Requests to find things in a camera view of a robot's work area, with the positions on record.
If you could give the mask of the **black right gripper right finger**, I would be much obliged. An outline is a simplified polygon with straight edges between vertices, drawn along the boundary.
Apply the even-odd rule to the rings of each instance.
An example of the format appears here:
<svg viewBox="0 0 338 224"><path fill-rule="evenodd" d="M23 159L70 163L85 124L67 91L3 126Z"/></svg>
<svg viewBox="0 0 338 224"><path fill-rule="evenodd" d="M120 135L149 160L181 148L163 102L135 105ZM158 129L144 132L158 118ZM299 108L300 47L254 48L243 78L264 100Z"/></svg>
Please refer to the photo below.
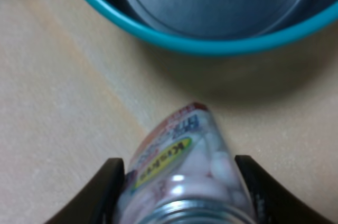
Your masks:
<svg viewBox="0 0 338 224"><path fill-rule="evenodd" d="M332 223L295 197L249 155L234 158L256 211L258 223Z"/></svg>

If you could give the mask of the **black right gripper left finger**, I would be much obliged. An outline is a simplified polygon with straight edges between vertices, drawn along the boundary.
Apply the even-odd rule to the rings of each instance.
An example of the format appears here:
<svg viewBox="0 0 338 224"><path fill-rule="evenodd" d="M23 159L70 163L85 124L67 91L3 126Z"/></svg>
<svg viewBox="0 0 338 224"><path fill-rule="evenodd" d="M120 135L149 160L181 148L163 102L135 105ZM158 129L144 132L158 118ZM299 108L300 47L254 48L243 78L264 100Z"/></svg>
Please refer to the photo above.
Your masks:
<svg viewBox="0 0 338 224"><path fill-rule="evenodd" d="M125 181L124 162L109 158L83 189L47 224L113 223Z"/></svg>

